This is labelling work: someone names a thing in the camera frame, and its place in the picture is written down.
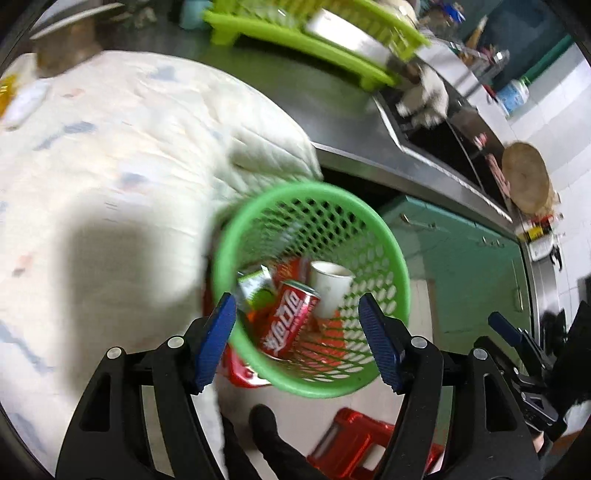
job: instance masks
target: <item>wooden cutting board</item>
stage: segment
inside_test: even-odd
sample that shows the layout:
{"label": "wooden cutting board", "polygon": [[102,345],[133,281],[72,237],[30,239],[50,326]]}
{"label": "wooden cutting board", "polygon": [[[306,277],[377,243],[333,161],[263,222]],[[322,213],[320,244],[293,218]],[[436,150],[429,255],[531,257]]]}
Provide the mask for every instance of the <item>wooden cutting board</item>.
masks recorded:
{"label": "wooden cutting board", "polygon": [[503,153],[502,165],[511,186],[511,199],[522,212],[535,215],[551,207],[554,190],[544,159],[535,147],[523,142],[512,144]]}

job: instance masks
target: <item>green plastic basket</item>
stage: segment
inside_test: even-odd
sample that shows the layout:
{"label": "green plastic basket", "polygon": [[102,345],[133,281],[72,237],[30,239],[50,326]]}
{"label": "green plastic basket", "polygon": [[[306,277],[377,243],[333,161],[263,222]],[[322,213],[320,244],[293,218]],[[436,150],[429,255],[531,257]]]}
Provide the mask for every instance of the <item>green plastic basket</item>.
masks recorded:
{"label": "green plastic basket", "polygon": [[[285,15],[261,15],[272,6]],[[342,48],[306,35],[304,26],[322,8],[340,16],[409,61],[430,42],[415,28],[384,11],[372,0],[214,0],[203,19],[213,27],[212,43],[232,45],[241,35],[299,50],[338,65],[361,78],[361,88],[372,91],[395,86],[398,76]]]}
{"label": "green plastic basket", "polygon": [[410,310],[408,270],[390,229],[345,190],[318,182],[280,185],[249,201],[224,230],[213,264],[216,299],[235,291],[241,267],[281,255],[307,255],[355,273],[337,326],[299,342],[294,358],[280,361],[258,350],[239,319],[232,347],[260,377],[302,397],[340,397],[369,384],[379,372],[359,324],[359,297],[373,292],[384,313],[406,324]]}

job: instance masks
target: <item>red soda can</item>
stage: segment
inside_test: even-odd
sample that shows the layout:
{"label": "red soda can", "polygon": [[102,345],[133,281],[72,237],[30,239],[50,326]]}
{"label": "red soda can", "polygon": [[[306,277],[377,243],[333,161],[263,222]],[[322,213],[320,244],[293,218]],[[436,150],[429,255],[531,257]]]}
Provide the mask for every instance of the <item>red soda can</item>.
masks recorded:
{"label": "red soda can", "polygon": [[267,355],[285,359],[320,296],[308,285],[285,280],[266,325],[261,325],[259,347]]}

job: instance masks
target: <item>green dish rack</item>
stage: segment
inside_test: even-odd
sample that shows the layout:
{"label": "green dish rack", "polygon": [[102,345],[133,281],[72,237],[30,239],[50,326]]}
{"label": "green dish rack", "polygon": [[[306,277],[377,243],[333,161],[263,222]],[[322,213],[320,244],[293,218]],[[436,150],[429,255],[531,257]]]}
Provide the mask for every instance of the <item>green dish rack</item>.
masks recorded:
{"label": "green dish rack", "polygon": [[299,50],[356,73],[364,90],[395,86],[396,74],[304,32],[306,24],[323,8],[371,35],[404,62],[420,46],[430,44],[411,25],[372,0],[214,0],[203,19],[213,27],[211,42],[215,45],[229,46],[240,35],[246,35]]}

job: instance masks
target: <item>red snack wrapper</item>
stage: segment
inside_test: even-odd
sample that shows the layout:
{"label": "red snack wrapper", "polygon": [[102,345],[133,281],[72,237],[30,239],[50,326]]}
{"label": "red snack wrapper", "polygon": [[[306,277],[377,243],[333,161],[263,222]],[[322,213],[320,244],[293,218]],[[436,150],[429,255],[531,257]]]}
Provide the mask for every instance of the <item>red snack wrapper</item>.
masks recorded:
{"label": "red snack wrapper", "polygon": [[308,276],[310,259],[307,257],[294,257],[273,263],[269,266],[273,282],[277,287],[285,280],[296,280],[305,283]]}

